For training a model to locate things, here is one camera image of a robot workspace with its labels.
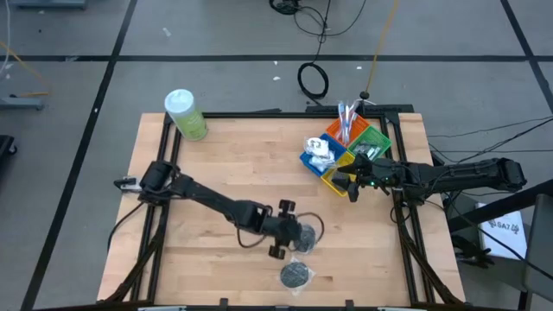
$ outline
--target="yellow bin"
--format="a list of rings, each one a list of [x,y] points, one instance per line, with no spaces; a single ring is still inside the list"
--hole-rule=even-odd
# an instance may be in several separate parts
[[[336,172],[336,168],[342,167],[347,164],[352,164],[353,160],[355,160],[355,156],[352,155],[349,151],[346,151],[338,161],[336,161],[336,167],[335,168],[329,168],[328,171],[321,176],[322,181],[324,181],[331,189],[333,189],[339,196],[345,197],[347,196],[347,191],[339,190],[333,183],[332,183],[332,177],[334,176],[334,173]],[[352,181],[355,181],[355,175],[349,175],[349,178]]]

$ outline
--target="white cap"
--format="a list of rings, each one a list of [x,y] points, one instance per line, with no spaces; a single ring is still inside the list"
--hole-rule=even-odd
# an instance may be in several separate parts
[[[174,90],[165,97],[165,110],[171,116],[186,116],[194,111],[194,95],[188,90]]]

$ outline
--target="gray floor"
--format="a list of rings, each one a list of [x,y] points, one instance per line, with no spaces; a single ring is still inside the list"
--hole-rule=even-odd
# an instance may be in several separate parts
[[[24,55],[109,55],[129,0],[91,1],[81,10],[12,8],[12,47]],[[324,2],[304,0],[324,9]],[[332,31],[353,18],[360,0],[333,2]],[[553,54],[547,0],[511,1],[534,54]],[[372,54],[391,1],[368,1],[354,28],[330,38],[323,54]],[[5,8],[0,40],[5,41]],[[306,27],[316,30],[308,18]],[[163,32],[166,28],[171,36]],[[123,55],[312,54],[316,39],[300,32],[291,17],[258,0],[139,0]],[[400,2],[384,54],[524,55],[499,1],[419,0]],[[104,75],[104,62],[31,62],[52,85],[44,111],[0,111],[0,133],[16,137],[20,152],[0,180],[0,308],[18,309],[35,268],[76,149]],[[111,184],[127,171],[141,113],[162,111],[164,96],[185,87],[204,111],[303,111],[306,98],[296,82],[301,62],[119,62],[99,112],[86,159],[41,286],[36,307],[95,301],[105,264],[105,246],[120,193]],[[354,100],[365,87],[370,62],[322,61],[331,83],[325,105]],[[553,63],[540,63],[553,80]],[[15,64],[0,77],[0,96],[44,89]],[[310,89],[321,87],[306,73]],[[380,62],[372,85],[380,104],[413,104],[429,134],[454,134],[521,119],[551,115],[525,62]],[[440,149],[483,149],[525,129],[521,125],[463,138],[434,138]],[[505,149],[551,148],[550,126]],[[469,154],[451,154],[461,158]],[[548,180],[550,154],[509,154],[522,163],[529,186]],[[484,201],[496,200],[488,196]],[[531,221],[531,210],[524,211]],[[515,308],[514,289],[461,267],[469,301]],[[546,302],[534,310],[545,310]]]

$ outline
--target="round black disc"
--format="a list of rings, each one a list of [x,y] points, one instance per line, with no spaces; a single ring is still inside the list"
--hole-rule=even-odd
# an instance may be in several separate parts
[[[300,239],[294,241],[294,248],[299,252],[308,252],[315,247],[315,229],[311,225],[302,225]]]
[[[302,286],[309,280],[309,268],[305,263],[289,263],[280,271],[280,280],[289,289]]]

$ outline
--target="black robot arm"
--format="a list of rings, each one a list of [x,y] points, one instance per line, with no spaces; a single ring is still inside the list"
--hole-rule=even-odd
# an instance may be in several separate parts
[[[405,198],[421,205],[431,194],[477,187],[515,192],[526,184],[520,164],[505,158],[433,167],[390,159],[373,162],[360,154],[352,164],[340,167],[338,171],[356,176],[355,181],[345,176],[333,179],[334,183],[347,190],[351,202],[357,200],[359,186],[380,187],[387,194],[387,187],[400,187]]]
[[[299,240],[302,226],[297,222],[294,212],[296,203],[281,200],[278,216],[272,216],[273,209],[250,200],[232,200],[212,189],[201,185],[170,162],[152,162],[140,181],[142,191],[138,200],[159,205],[164,200],[194,200],[204,206],[222,213],[226,220],[239,230],[269,236],[275,239],[275,245],[269,249],[269,256],[284,259],[285,250],[294,240]]]

